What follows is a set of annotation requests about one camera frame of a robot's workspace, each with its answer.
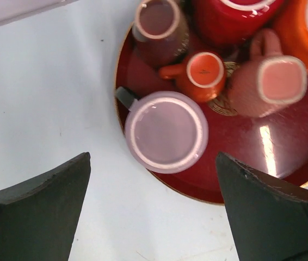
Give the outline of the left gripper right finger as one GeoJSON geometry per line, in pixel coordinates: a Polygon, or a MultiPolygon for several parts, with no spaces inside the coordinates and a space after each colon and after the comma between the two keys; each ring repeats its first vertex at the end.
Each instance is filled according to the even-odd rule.
{"type": "Polygon", "coordinates": [[[308,260],[308,190],[223,152],[215,164],[239,260],[308,260]]]}

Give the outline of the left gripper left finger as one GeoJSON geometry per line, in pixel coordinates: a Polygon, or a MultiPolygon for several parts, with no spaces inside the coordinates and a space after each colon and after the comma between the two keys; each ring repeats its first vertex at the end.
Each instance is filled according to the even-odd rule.
{"type": "Polygon", "coordinates": [[[68,260],[90,174],[84,152],[0,190],[0,260],[68,260]]]}

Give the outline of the lilac ribbed mug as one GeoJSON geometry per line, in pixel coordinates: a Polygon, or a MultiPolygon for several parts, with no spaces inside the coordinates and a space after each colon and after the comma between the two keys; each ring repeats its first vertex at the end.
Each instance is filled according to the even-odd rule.
{"type": "Polygon", "coordinates": [[[175,91],[139,98],[120,86],[115,98],[129,111],[124,132],[132,156],[146,169],[173,174],[193,166],[208,143],[208,122],[200,106],[175,91]]]}

